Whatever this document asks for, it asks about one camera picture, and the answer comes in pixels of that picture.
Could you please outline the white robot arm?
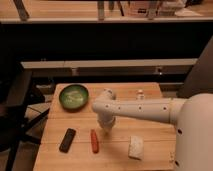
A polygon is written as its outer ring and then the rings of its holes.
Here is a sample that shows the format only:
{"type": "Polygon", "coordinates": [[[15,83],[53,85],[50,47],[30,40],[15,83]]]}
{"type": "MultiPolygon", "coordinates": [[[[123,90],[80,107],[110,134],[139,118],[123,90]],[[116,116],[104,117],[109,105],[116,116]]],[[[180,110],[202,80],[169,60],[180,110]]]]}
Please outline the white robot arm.
{"type": "Polygon", "coordinates": [[[213,171],[213,94],[117,100],[111,89],[105,89],[92,110],[106,132],[114,126],[116,116],[175,125],[174,171],[213,171]]]}

